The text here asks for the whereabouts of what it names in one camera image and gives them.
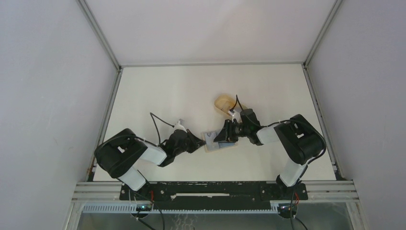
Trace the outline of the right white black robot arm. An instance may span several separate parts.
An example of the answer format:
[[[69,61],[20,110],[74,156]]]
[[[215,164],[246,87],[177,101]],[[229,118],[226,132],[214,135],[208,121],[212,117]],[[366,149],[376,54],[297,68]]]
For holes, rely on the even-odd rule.
[[[325,139],[301,114],[266,126],[260,124],[252,109],[244,109],[238,115],[239,121],[225,120],[213,142],[236,143],[239,138],[248,138],[252,144],[263,146],[279,141],[289,159],[277,176],[277,195],[290,199],[308,165],[326,152]]]

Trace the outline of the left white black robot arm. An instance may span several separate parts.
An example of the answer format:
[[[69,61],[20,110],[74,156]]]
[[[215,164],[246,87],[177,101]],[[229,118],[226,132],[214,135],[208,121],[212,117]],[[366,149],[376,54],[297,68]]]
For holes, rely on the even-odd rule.
[[[138,160],[165,167],[173,163],[178,155],[193,153],[205,144],[188,129],[176,129],[162,144],[155,145],[126,128],[99,145],[94,157],[111,178],[127,185],[133,196],[143,200],[148,197],[150,188],[146,178],[135,167]]]

